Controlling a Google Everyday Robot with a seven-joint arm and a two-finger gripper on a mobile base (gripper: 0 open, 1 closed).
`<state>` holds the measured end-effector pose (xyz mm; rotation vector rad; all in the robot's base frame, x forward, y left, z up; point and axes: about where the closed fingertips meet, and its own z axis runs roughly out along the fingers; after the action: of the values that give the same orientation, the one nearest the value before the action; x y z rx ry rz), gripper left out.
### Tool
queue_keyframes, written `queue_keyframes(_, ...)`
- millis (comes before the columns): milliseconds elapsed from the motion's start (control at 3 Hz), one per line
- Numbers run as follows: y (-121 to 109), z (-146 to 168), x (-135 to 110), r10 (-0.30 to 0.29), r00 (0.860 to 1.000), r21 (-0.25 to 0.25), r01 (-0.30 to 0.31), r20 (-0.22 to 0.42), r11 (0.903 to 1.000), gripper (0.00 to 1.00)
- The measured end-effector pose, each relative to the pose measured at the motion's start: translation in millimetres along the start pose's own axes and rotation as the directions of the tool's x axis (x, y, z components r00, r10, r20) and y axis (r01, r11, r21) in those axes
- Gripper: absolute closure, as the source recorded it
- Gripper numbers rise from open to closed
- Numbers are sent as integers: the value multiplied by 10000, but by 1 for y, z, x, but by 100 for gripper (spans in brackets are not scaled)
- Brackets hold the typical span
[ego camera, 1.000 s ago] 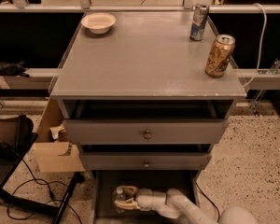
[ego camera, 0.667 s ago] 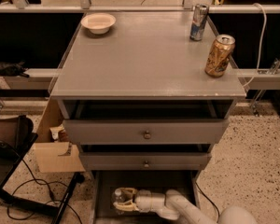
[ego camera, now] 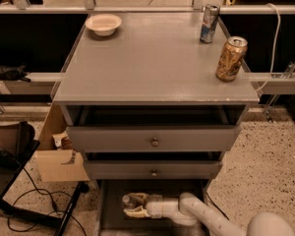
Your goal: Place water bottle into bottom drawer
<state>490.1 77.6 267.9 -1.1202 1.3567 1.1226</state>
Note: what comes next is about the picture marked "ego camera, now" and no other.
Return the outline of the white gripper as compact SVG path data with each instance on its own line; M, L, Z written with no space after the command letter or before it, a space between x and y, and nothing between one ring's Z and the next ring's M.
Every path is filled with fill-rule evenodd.
M149 195L146 193L129 193L130 201L146 202L146 208L138 206L135 208L125 208L127 216L134 218L161 218L163 213L163 196Z

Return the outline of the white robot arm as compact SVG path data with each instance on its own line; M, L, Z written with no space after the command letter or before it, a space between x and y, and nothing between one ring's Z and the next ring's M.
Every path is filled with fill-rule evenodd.
M259 212L248 227L242 229L190 193L183 193L179 198L130 193L122 202L125 214L130 217L165 217L185 226L193 226L199 221L215 236L295 236L291 226L275 213Z

